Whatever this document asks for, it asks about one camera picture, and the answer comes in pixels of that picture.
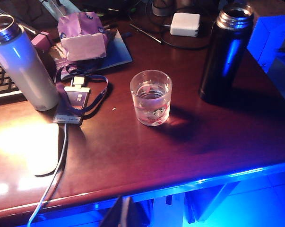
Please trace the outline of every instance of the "pink object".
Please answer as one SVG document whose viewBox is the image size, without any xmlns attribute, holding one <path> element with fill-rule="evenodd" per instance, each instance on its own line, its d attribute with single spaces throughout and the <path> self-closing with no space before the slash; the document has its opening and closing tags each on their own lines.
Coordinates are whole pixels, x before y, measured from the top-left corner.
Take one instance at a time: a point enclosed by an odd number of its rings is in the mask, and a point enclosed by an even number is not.
<svg viewBox="0 0 285 227">
<path fill-rule="evenodd" d="M 61 45 L 69 61 L 103 58 L 108 38 L 94 12 L 79 12 L 60 17 L 57 26 Z"/>
<path fill-rule="evenodd" d="M 45 52 L 48 52 L 53 45 L 52 37 L 48 32 L 40 32 L 31 40 L 31 43 L 33 46 Z"/>
</svg>

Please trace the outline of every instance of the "lanyard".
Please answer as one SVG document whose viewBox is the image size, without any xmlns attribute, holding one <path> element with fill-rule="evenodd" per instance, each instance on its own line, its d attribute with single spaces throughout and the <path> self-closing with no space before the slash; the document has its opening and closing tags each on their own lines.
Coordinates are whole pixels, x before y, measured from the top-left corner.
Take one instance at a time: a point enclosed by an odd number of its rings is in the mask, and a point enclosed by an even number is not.
<svg viewBox="0 0 285 227">
<path fill-rule="evenodd" d="M 105 76 L 102 76 L 102 75 L 88 75 L 88 73 L 90 73 L 90 71 L 86 71 L 86 70 L 83 70 L 80 68 L 76 68 L 72 71 L 69 71 L 71 66 L 78 66 L 78 65 L 77 64 L 69 64 L 68 66 L 65 66 L 66 71 L 70 75 L 74 75 L 74 76 L 80 75 L 80 76 L 88 77 L 92 80 L 106 82 L 106 87 L 98 94 L 98 96 L 94 99 L 94 101 L 89 106 L 87 106 L 83 109 L 76 109 L 70 104 L 68 95 L 67 95 L 66 91 L 64 90 L 64 85 L 61 83 L 61 71 L 64 69 L 64 67 L 61 67 L 56 72 L 56 75 L 55 75 L 56 84 L 55 85 L 56 85 L 56 88 L 57 88 L 57 90 L 61 96 L 61 99 L 64 102 L 66 108 L 74 114 L 83 115 L 84 113 L 92 110 L 102 100 L 102 98 L 105 96 L 106 92 L 108 91 L 109 81 Z"/>
</svg>

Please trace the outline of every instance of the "mouse cable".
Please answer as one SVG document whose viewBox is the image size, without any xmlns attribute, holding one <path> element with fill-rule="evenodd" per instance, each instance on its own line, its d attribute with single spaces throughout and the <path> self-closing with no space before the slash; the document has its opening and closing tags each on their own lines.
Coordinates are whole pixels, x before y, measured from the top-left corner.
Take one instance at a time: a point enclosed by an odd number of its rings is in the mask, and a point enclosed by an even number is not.
<svg viewBox="0 0 285 227">
<path fill-rule="evenodd" d="M 62 159 L 63 159 L 63 157 L 64 157 L 65 151 L 66 151 L 67 146 L 68 146 L 68 127 L 67 127 L 67 125 L 68 125 L 68 124 L 64 124 L 64 140 L 63 140 L 61 155 L 60 155 L 60 159 L 59 159 L 59 161 L 58 161 L 58 163 L 57 163 L 57 166 L 56 166 L 56 168 L 55 168 L 55 170 L 54 170 L 52 180 L 51 180 L 50 184 L 48 185 L 48 187 L 46 188 L 46 190 L 44 191 L 43 196 L 42 196 L 41 199 L 39 200 L 38 205 L 36 206 L 36 208 L 35 208 L 33 214 L 32 214 L 31 217 L 30 217 L 30 219 L 28 220 L 27 227 L 30 227 L 30 225 L 31 225 L 31 223 L 32 223 L 32 221 L 33 221 L 33 219 L 36 217 L 36 215 L 37 215 L 38 211 L 40 210 L 42 204 L 48 202 L 48 201 L 45 201 L 45 202 L 44 202 L 44 199 L 45 199 L 45 197 L 47 196 L 47 194 L 48 194 L 48 192 L 49 192 L 49 190 L 50 190 L 50 188 L 51 188 L 51 186 L 52 186 L 52 184 L 53 184 L 53 181 L 54 181 L 54 179 L 55 179 L 55 176 L 57 175 L 58 170 L 60 169 Z"/>
</svg>

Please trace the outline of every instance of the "pink bag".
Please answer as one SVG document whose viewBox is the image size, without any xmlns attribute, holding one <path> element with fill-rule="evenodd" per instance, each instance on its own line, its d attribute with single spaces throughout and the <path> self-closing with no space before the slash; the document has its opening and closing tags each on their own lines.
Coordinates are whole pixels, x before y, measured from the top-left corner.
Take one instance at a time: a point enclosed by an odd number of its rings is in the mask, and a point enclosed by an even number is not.
<svg viewBox="0 0 285 227">
<path fill-rule="evenodd" d="M 69 61 L 103 58 L 108 37 L 94 12 L 79 12 L 60 17 L 57 26 L 61 45 Z"/>
</svg>

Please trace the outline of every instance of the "drinking glass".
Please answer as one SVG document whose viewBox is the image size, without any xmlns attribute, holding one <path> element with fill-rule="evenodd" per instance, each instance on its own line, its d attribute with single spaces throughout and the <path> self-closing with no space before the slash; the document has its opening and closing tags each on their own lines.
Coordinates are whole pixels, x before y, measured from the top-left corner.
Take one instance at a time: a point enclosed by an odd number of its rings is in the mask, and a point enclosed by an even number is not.
<svg viewBox="0 0 285 227">
<path fill-rule="evenodd" d="M 158 70 L 140 72 L 131 80 L 130 90 L 138 121 L 157 126 L 168 119 L 172 93 L 168 75 Z"/>
</svg>

